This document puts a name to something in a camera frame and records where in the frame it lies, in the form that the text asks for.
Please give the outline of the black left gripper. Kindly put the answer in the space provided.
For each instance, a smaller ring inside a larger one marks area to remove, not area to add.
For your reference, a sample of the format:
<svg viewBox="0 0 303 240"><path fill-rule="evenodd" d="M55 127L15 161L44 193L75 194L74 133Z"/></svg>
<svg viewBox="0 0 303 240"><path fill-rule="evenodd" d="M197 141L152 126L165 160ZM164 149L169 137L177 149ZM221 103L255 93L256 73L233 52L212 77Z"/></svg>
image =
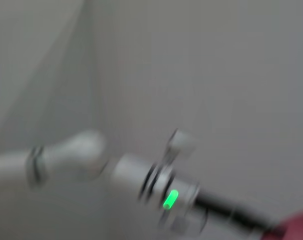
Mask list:
<svg viewBox="0 0 303 240"><path fill-rule="evenodd" d="M279 232L277 224L259 217L235 203L224 201L204 192L200 192L195 198L195 208L248 232L254 230L261 233Z"/></svg>

